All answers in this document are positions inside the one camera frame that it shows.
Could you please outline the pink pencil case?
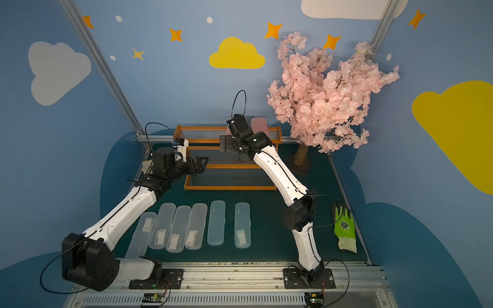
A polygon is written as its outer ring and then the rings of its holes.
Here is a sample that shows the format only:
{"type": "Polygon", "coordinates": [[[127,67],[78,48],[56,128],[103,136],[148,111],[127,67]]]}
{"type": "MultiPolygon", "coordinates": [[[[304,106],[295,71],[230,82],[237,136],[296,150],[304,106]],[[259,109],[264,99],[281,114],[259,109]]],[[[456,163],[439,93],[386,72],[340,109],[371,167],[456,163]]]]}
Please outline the pink pencil case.
{"type": "Polygon", "coordinates": [[[268,125],[265,118],[252,118],[250,124],[253,133],[263,132],[266,135],[269,134],[268,125]]]}

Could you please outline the light blue pencil case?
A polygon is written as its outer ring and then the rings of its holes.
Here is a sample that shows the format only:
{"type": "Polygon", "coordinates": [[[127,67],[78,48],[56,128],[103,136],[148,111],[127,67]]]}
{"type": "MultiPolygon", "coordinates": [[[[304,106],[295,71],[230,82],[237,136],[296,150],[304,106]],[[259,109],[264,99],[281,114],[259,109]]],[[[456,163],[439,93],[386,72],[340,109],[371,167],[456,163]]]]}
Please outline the light blue pencil case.
{"type": "Polygon", "coordinates": [[[225,201],[215,200],[211,202],[207,230],[207,243],[211,246],[220,246],[224,242],[225,210],[225,201]]]}
{"type": "Polygon", "coordinates": [[[249,248],[252,242],[250,204],[246,202],[235,205],[234,242],[237,248],[249,248]]]}

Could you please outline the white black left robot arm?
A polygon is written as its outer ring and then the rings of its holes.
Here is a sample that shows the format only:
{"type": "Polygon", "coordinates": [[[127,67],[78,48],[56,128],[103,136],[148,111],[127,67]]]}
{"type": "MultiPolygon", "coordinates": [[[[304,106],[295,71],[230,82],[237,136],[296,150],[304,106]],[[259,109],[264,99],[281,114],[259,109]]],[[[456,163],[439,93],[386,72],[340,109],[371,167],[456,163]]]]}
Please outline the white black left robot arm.
{"type": "Polygon", "coordinates": [[[62,278],[95,291],[117,282],[131,287],[161,287],[162,263],[147,257],[116,258],[113,250],[124,233],[185,175],[202,174],[209,159],[188,158],[170,148],[152,156],[150,169],[118,205],[81,234],[71,233],[62,242],[62,278]]]}

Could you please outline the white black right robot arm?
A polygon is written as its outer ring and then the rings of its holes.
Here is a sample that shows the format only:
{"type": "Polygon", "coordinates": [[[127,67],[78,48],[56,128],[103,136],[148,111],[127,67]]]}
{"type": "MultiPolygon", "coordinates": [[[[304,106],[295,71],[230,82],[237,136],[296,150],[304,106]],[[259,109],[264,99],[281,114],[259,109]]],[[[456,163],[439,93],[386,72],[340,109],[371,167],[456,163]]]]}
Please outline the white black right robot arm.
{"type": "Polygon", "coordinates": [[[277,187],[286,204],[282,223],[293,233],[303,275],[309,282],[316,281],[324,272],[324,264],[313,234],[313,198],[309,189],[288,169],[268,135],[255,133],[244,115],[233,115],[227,126],[231,134],[220,137],[220,151],[247,155],[277,187]]]}

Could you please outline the orange three-tier shelf rack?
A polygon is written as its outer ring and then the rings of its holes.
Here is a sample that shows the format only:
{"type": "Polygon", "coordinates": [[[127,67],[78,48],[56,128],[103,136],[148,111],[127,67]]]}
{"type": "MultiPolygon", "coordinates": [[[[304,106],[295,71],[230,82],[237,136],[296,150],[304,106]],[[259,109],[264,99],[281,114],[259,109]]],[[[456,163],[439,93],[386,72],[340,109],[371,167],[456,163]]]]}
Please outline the orange three-tier shelf rack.
{"type": "Polygon", "coordinates": [[[268,175],[248,155],[221,152],[221,136],[226,127],[185,127],[178,125],[175,137],[187,139],[187,156],[207,157],[206,169],[199,175],[188,175],[188,191],[275,191],[268,175]]]}

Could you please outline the clear pencil case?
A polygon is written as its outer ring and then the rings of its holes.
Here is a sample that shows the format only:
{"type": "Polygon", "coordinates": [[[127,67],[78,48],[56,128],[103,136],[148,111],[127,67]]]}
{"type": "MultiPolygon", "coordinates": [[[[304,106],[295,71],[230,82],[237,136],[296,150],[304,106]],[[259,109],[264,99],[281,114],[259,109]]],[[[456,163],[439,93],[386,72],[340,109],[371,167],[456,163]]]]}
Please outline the clear pencil case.
{"type": "Polygon", "coordinates": [[[185,246],[186,234],[192,208],[188,205],[177,207],[169,233],[166,250],[169,253],[180,253],[185,246]]]}
{"type": "Polygon", "coordinates": [[[185,247],[188,250],[198,250],[202,247],[208,206],[197,203],[192,206],[185,247]]]}
{"type": "Polygon", "coordinates": [[[164,203],[160,206],[151,231],[148,244],[149,248],[153,250],[162,250],[166,247],[176,208],[177,206],[173,203],[164,203]]]}
{"type": "Polygon", "coordinates": [[[140,257],[144,257],[146,255],[151,232],[156,219],[157,214],[153,212],[146,212],[140,216],[125,255],[126,259],[139,259],[140,257]]]}

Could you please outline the clear pencil case far left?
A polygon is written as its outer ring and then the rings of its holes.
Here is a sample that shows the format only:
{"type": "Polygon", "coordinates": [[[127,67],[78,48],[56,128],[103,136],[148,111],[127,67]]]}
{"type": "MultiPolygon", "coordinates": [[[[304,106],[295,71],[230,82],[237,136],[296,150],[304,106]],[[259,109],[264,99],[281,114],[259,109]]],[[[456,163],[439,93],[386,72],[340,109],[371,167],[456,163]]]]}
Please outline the clear pencil case far left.
{"type": "Polygon", "coordinates": [[[140,257],[144,257],[146,255],[151,232],[156,219],[157,214],[153,212],[146,212],[140,216],[125,255],[126,259],[139,259],[140,257]]]}

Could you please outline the beige knit work glove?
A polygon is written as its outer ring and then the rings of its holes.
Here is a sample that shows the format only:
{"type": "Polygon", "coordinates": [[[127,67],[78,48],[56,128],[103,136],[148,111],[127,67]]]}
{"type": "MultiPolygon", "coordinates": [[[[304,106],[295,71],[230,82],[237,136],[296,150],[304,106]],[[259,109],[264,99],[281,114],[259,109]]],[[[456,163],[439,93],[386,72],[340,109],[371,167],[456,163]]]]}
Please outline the beige knit work glove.
{"type": "Polygon", "coordinates": [[[150,174],[152,173],[152,168],[153,168],[153,160],[146,160],[142,164],[142,172],[143,174],[150,174]]]}

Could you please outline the pink blossom artificial tree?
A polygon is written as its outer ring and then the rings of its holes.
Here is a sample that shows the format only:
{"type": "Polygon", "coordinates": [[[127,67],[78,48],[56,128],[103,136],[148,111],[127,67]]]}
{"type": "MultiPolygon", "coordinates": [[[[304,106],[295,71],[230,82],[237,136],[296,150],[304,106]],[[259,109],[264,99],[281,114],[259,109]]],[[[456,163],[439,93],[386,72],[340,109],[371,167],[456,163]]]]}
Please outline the pink blossom artificial tree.
{"type": "Polygon", "coordinates": [[[292,166],[305,171],[310,147],[328,154],[343,146],[358,149],[368,143],[366,129],[356,132],[368,116],[372,94],[399,79],[399,67],[384,73],[373,62],[371,45],[361,42],[355,53],[331,69],[333,56],[315,48],[303,55],[307,38],[290,33],[280,43],[278,58],[282,80],[268,89],[268,104],[281,123],[289,123],[290,135],[299,146],[292,166]]]}

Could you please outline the left green circuit board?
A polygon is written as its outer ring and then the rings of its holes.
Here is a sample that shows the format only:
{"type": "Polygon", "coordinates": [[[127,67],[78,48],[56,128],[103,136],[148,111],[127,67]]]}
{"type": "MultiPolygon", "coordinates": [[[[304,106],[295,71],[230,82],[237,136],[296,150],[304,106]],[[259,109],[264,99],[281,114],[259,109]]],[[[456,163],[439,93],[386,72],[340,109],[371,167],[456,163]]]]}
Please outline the left green circuit board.
{"type": "Polygon", "coordinates": [[[145,293],[142,297],[141,304],[161,305],[165,300],[164,293],[145,293]]]}

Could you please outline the green black work glove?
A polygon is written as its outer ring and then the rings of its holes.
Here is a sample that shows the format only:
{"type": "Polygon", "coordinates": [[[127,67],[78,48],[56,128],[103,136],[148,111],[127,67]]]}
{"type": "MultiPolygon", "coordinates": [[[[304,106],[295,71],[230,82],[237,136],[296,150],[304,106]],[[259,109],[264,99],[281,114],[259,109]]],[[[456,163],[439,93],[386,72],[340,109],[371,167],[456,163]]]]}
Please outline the green black work glove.
{"type": "Polygon", "coordinates": [[[332,210],[334,233],[338,238],[339,249],[356,254],[356,227],[352,211],[342,204],[332,204],[332,210]]]}

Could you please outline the right circuit board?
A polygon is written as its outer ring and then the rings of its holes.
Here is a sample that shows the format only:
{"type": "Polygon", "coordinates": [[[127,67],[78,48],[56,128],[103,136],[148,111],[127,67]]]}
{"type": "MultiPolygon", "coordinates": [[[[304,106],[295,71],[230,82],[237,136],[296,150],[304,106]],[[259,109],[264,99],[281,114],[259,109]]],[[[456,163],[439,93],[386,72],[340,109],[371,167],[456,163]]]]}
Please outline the right circuit board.
{"type": "Polygon", "coordinates": [[[324,306],[324,296],[321,293],[305,293],[305,308],[322,308],[324,306]]]}

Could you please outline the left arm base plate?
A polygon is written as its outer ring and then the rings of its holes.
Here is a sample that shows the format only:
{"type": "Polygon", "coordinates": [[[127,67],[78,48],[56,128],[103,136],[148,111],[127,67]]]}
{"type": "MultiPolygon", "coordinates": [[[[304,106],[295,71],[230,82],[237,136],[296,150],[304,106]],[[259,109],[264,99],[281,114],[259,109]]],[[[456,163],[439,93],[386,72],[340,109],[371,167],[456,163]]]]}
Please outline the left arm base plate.
{"type": "Polygon", "coordinates": [[[130,281],[130,290],[179,290],[182,285],[184,269],[158,268],[146,280],[130,281]]]}

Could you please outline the aluminium front rail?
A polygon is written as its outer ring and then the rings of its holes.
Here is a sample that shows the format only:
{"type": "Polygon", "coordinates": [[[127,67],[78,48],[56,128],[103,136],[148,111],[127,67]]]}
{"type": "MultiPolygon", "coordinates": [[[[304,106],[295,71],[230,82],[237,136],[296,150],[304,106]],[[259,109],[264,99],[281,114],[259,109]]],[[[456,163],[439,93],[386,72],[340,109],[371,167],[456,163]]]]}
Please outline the aluminium front rail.
{"type": "Polygon", "coordinates": [[[304,307],[305,293],[321,293],[323,307],[397,307],[384,270],[365,263],[331,261],[335,289],[285,288],[290,263],[166,263],[184,269],[179,290],[130,290],[129,282],[71,295],[66,307],[304,307]],[[145,293],[164,293],[161,305],[141,304],[145,293]]]}

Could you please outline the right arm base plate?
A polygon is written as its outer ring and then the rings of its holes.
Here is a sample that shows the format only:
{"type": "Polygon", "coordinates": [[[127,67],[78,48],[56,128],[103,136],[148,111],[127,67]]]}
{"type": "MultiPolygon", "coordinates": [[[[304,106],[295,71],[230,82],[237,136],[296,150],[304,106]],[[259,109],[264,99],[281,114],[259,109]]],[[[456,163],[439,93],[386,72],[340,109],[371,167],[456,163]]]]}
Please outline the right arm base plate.
{"type": "Polygon", "coordinates": [[[288,290],[336,288],[334,275],[328,268],[316,279],[309,278],[306,273],[293,266],[283,269],[282,276],[285,288],[288,290]]]}

